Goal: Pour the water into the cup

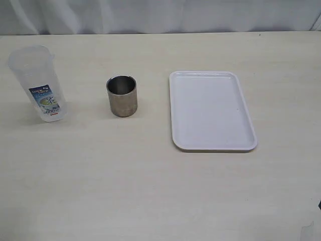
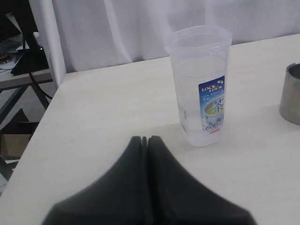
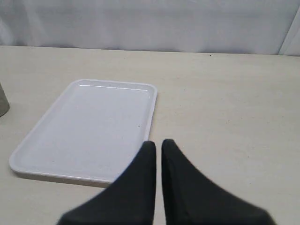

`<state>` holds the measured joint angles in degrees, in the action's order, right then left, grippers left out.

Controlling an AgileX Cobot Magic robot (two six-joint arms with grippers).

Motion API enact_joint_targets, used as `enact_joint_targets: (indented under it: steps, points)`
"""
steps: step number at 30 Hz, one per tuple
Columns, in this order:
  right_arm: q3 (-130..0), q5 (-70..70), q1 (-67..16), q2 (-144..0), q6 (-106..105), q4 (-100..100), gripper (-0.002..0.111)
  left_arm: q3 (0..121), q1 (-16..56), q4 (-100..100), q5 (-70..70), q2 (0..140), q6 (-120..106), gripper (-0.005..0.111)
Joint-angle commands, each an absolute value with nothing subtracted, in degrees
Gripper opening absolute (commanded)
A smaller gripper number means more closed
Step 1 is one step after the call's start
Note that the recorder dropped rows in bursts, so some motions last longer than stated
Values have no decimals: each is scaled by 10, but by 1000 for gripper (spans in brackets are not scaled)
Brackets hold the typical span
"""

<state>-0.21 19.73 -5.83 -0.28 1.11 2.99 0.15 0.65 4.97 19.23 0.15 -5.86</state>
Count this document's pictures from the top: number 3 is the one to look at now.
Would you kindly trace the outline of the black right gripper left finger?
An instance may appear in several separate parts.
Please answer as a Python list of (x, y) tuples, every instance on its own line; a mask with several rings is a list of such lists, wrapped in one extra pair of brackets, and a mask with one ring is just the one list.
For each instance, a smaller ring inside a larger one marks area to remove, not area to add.
[(58, 224), (151, 225), (156, 181), (156, 146), (145, 141), (117, 180), (89, 201), (64, 213)]

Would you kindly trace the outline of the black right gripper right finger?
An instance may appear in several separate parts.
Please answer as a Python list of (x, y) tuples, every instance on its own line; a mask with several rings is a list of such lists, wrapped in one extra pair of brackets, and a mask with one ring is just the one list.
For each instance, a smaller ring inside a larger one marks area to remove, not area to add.
[(168, 225), (273, 225), (269, 213), (204, 176), (174, 140), (162, 143), (162, 190)]

